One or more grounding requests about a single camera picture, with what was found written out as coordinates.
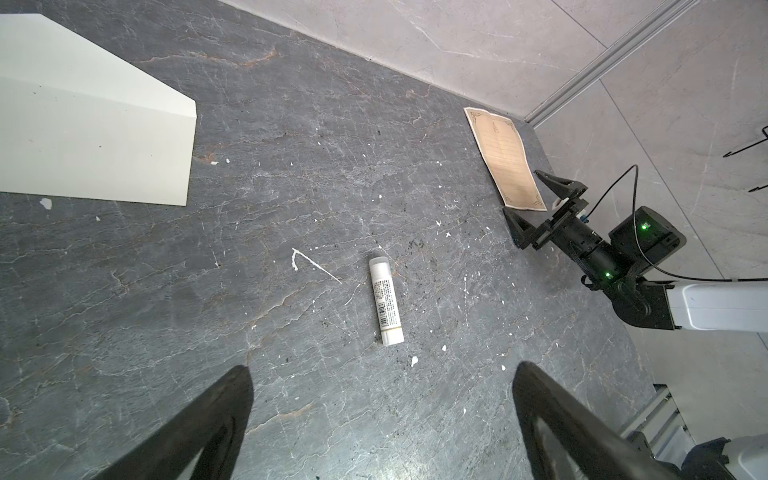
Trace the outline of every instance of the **tile grout line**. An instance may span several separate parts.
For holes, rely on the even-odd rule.
[[[600,46],[601,46],[602,48],[604,48],[605,50],[608,50],[608,47],[606,47],[605,45],[603,45],[603,42],[602,42],[602,41],[598,40],[598,38],[597,38],[597,37],[595,37],[594,35],[592,35],[592,32],[591,32],[591,31],[589,31],[589,30],[587,30],[587,29],[586,29],[586,28],[585,28],[585,27],[584,27],[584,26],[583,26],[581,23],[579,23],[579,22],[578,22],[578,20],[576,20],[576,18],[573,18],[573,17],[571,16],[571,14],[570,14],[570,13],[566,12],[566,11],[565,11],[565,8],[562,8],[562,7],[560,6],[560,4],[558,4],[558,3],[557,3],[555,0],[551,0],[551,2],[552,2],[552,3],[554,3],[554,4],[555,4],[555,5],[556,5],[556,6],[557,6],[559,9],[561,9],[561,10],[563,11],[563,13],[565,13],[565,14],[566,14],[566,15],[567,15],[567,16],[568,16],[568,17],[569,17],[571,20],[573,20],[573,21],[576,23],[576,25],[580,26],[582,30],[586,31],[586,32],[589,34],[589,36],[591,36],[592,38],[594,38],[594,40],[595,40],[597,43],[599,43],[599,44],[600,44]]]
[[[723,272],[720,271],[720,267],[717,266],[717,262],[715,262],[715,259],[712,258],[712,254],[710,253],[710,250],[707,248],[706,245],[704,245],[704,241],[701,240],[701,235],[699,235],[699,233],[696,231],[696,228],[694,228],[694,224],[691,223],[690,219],[688,218],[688,215],[685,213],[685,210],[683,210],[683,208],[680,206],[680,202],[677,201],[677,197],[674,196],[674,194],[672,193],[672,190],[669,188],[669,185],[667,185],[667,181],[661,175],[661,172],[659,171],[658,167],[654,163],[653,159],[650,157],[648,152],[645,150],[645,146],[643,145],[643,142],[641,142],[640,138],[637,137],[637,134],[634,133],[634,130],[632,129],[632,126],[629,125],[629,122],[627,121],[627,118],[624,116],[624,112],[621,111],[621,109],[619,108],[618,104],[614,100],[613,96],[611,96],[611,93],[608,91],[608,87],[606,87],[605,84],[603,83],[603,79],[601,78],[601,79],[599,79],[599,81],[600,81],[600,85],[603,86],[603,89],[605,90],[605,93],[608,94],[608,98],[611,99],[611,102],[613,102],[614,106],[616,107],[616,110],[619,112],[619,115],[621,115],[621,119],[624,120],[625,124],[627,124],[627,128],[629,128],[629,131],[632,132],[632,136],[637,141],[637,144],[640,145],[640,148],[643,149],[643,153],[647,157],[648,161],[650,161],[650,164],[653,165],[656,173],[659,175],[659,178],[664,183],[664,186],[667,188],[667,191],[669,191],[670,195],[672,196],[672,199],[674,200],[674,203],[677,205],[677,208],[679,208],[680,212],[683,214],[683,217],[685,218],[685,221],[687,221],[688,224],[690,225],[690,229],[693,230],[694,233],[696,234],[696,238],[701,243],[701,246],[704,248],[704,251],[707,252],[707,256],[710,258],[710,260],[712,260],[712,264],[717,269],[717,272],[720,274],[720,276],[722,278],[725,278],[725,276],[723,275]]]

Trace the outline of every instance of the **brown paper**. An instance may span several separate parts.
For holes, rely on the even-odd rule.
[[[512,121],[480,108],[467,107],[464,112],[506,206],[547,211],[525,158],[523,141]]]

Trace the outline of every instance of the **dark stone surface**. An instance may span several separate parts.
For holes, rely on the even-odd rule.
[[[527,478],[522,359],[614,427],[650,398],[605,298],[562,253],[514,248],[467,101],[217,2],[0,11],[44,13],[198,110],[186,207],[0,194],[5,478],[91,476],[238,363],[256,399],[237,478]],[[295,271],[294,248],[341,283]]]

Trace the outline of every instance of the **metal trim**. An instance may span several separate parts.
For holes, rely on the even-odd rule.
[[[525,121],[531,124],[533,128],[541,125],[698,2],[699,0],[666,0],[627,34],[616,40],[611,47],[598,55],[550,98],[526,115]]]

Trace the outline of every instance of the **glue stick label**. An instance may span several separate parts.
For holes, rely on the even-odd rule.
[[[376,310],[379,312],[381,330],[400,326],[400,314],[397,311],[395,288],[390,279],[379,280],[373,284],[373,296],[376,298]]]

